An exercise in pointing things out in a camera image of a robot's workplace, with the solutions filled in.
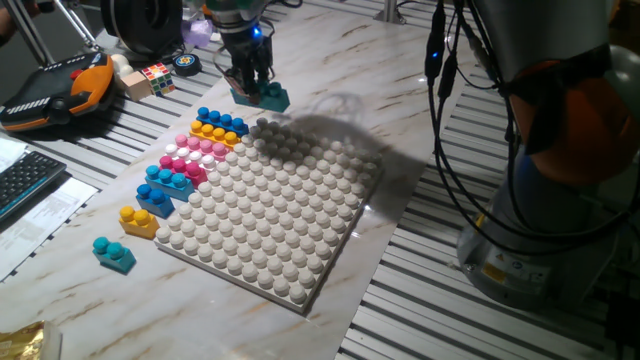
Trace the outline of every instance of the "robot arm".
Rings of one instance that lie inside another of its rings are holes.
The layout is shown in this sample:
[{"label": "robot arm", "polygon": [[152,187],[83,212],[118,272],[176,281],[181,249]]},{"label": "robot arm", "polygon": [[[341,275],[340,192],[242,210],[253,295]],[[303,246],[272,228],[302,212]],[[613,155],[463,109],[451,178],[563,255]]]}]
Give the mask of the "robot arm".
[{"label": "robot arm", "polygon": [[254,104],[260,101],[258,84],[269,81],[273,65],[271,35],[274,29],[271,26],[271,33],[265,35],[260,26],[260,17],[267,5],[264,0],[207,0],[224,49],[231,54],[232,67],[220,70],[231,87]]}]

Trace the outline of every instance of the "black device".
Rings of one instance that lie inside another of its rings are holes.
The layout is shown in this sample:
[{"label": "black device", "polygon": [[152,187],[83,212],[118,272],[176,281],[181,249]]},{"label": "black device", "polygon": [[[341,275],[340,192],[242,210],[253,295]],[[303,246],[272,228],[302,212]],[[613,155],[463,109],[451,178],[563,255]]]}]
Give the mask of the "black device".
[{"label": "black device", "polygon": [[179,76],[193,76],[202,71],[202,63],[197,55],[184,54],[173,59],[173,70]]},{"label": "black device", "polygon": [[63,125],[109,107],[115,88],[109,55],[77,55],[31,74],[20,91],[0,106],[0,125],[6,131]]},{"label": "black device", "polygon": [[107,33],[131,51],[157,57],[182,43],[182,0],[101,0]]},{"label": "black device", "polygon": [[67,165],[32,151],[0,173],[0,222],[44,189]]}]

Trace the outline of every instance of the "blue lego brick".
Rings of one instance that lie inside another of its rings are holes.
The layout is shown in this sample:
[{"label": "blue lego brick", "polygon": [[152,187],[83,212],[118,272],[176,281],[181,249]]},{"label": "blue lego brick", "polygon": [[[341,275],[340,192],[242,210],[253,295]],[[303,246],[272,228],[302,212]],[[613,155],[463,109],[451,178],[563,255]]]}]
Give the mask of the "blue lego brick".
[{"label": "blue lego brick", "polygon": [[149,184],[138,186],[136,199],[141,208],[163,219],[169,217],[175,209],[169,195],[161,189],[151,189]]},{"label": "blue lego brick", "polygon": [[147,168],[145,180],[151,189],[160,189],[172,198],[184,202],[189,201],[189,195],[195,191],[191,180],[184,174],[173,174],[169,169],[160,170],[156,165]]},{"label": "blue lego brick", "polygon": [[204,106],[198,109],[198,117],[196,118],[196,120],[207,122],[209,120],[209,109]]},{"label": "blue lego brick", "polygon": [[215,110],[209,112],[209,109],[206,107],[198,109],[198,117],[196,120],[202,121],[204,124],[213,125],[214,127],[223,128],[225,131],[233,131],[238,137],[249,133],[249,125],[245,124],[244,120],[240,118],[232,119],[229,114],[220,116],[220,112]]},{"label": "blue lego brick", "polygon": [[231,89],[233,101],[238,105],[251,106],[275,112],[284,112],[289,107],[289,95],[280,83],[259,83],[258,86],[260,87],[260,103],[257,105],[251,103],[249,99]]},{"label": "blue lego brick", "polygon": [[131,250],[119,242],[109,242],[106,237],[99,237],[93,242],[93,254],[102,266],[125,275],[136,263]]}]

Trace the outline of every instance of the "white paper sheet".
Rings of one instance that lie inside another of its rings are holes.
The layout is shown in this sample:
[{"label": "white paper sheet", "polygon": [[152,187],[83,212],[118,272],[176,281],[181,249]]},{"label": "white paper sheet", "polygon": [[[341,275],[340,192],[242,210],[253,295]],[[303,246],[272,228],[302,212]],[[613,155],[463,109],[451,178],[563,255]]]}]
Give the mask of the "white paper sheet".
[{"label": "white paper sheet", "polygon": [[0,138],[0,172],[5,171],[20,159],[26,147],[27,145],[24,143]]},{"label": "white paper sheet", "polygon": [[96,192],[94,187],[69,178],[56,191],[44,197],[19,220],[2,231],[0,279],[11,274]]}]

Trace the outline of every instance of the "marble table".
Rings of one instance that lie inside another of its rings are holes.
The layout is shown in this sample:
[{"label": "marble table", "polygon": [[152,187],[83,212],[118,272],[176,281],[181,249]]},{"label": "marble table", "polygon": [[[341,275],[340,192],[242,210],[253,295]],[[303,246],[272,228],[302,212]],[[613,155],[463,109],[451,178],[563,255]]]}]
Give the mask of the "marble table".
[{"label": "marble table", "polygon": [[[273,43],[276,80],[291,99],[287,112],[235,105],[220,81],[0,285],[0,331],[53,321],[64,334],[64,359],[332,359],[433,149],[422,76],[427,37],[424,29],[309,5],[290,12]],[[306,316],[119,226],[119,209],[137,207],[144,169],[188,131],[201,106],[249,124],[265,116],[318,136],[349,137],[383,154],[385,176]],[[91,253],[98,236],[131,249],[138,263],[129,275],[99,265]]]}]

